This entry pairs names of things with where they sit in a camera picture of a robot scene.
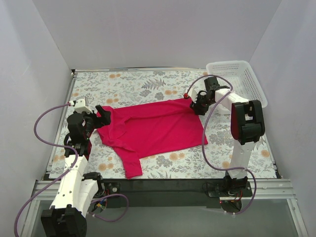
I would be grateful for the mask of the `magenta t shirt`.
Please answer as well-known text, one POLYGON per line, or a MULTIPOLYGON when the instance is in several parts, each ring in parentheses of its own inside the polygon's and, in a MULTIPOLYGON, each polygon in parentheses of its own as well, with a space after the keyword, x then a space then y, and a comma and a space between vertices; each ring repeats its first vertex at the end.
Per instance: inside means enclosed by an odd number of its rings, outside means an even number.
POLYGON ((120 157, 127 179, 143 174, 141 158, 208 143, 188 99, 104 110, 111 112, 111 124, 97 132, 120 157))

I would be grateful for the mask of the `white plastic basket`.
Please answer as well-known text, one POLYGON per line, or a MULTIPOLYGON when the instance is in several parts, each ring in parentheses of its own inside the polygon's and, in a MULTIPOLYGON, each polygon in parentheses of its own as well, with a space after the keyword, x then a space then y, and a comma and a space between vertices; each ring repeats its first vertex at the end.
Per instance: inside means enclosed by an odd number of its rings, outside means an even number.
POLYGON ((248 100, 259 100, 263 108, 268 105, 265 94, 248 62, 233 60, 208 63, 206 71, 208 74, 227 79, 239 96, 248 100))

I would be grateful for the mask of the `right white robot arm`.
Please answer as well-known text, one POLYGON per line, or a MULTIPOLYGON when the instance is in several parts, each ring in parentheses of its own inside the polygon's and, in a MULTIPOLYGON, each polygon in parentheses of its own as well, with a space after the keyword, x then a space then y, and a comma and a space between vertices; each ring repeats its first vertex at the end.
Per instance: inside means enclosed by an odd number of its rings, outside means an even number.
POLYGON ((259 100, 248 100, 234 92, 233 85, 225 78, 216 75, 205 75, 205 89, 196 92, 193 86, 184 93, 190 99, 190 108, 196 115, 207 115, 210 119, 218 105, 224 106, 231 113, 231 135, 234 139, 232 160, 227 168, 214 170, 223 171, 224 178, 215 186, 207 185, 209 192, 217 196, 241 196, 248 189, 249 160, 256 143, 265 134, 265 122, 262 105, 259 100))

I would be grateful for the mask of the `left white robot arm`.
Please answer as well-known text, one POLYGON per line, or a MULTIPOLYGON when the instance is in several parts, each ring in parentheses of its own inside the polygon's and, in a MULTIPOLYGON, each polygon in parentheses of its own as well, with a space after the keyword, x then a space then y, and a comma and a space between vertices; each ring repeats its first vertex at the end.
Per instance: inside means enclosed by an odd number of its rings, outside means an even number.
POLYGON ((60 185, 48 210, 41 215, 41 223, 48 237, 84 237, 87 232, 86 214, 94 197, 104 194, 101 174, 84 172, 95 129, 111 123, 111 113, 100 105, 95 111, 78 109, 68 116, 68 133, 64 139, 65 168, 60 185))

